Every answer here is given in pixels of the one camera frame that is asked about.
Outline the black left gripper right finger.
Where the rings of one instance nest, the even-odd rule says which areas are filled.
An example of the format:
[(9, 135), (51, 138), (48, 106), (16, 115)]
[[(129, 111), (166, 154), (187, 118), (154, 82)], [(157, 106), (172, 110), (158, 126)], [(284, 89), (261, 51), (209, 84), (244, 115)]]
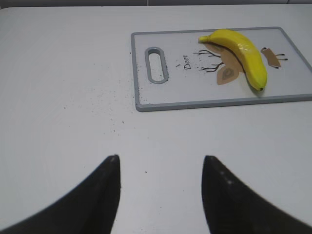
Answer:
[(212, 234), (310, 234), (311, 226), (255, 193), (217, 157), (205, 156), (201, 194)]

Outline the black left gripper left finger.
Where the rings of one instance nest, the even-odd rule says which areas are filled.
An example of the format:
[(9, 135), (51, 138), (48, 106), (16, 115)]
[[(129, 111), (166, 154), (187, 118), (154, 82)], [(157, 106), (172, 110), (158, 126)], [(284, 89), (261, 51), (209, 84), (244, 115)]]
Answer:
[(120, 200), (120, 159), (112, 155), (72, 191), (2, 234), (109, 234)]

